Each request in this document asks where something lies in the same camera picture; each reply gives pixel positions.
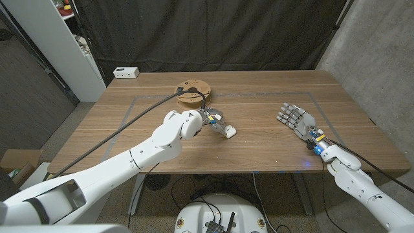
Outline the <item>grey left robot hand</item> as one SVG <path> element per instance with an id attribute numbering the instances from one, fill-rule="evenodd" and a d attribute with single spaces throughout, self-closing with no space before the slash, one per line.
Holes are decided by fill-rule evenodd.
<path id="1" fill-rule="evenodd" d="M 218 132 L 228 139 L 237 133 L 233 126 L 224 123 L 224 115 L 221 111 L 206 107 L 204 109 L 198 108 L 197 112 L 202 116 L 202 124 L 209 125 L 214 132 Z"/>

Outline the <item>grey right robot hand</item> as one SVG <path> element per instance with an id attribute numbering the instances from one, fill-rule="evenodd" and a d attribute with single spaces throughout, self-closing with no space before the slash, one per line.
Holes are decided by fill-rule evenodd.
<path id="1" fill-rule="evenodd" d="M 315 118 L 303 108 L 285 102 L 281 110 L 276 118 L 301 140 L 317 143 L 325 138 L 323 131 L 317 128 Z"/>

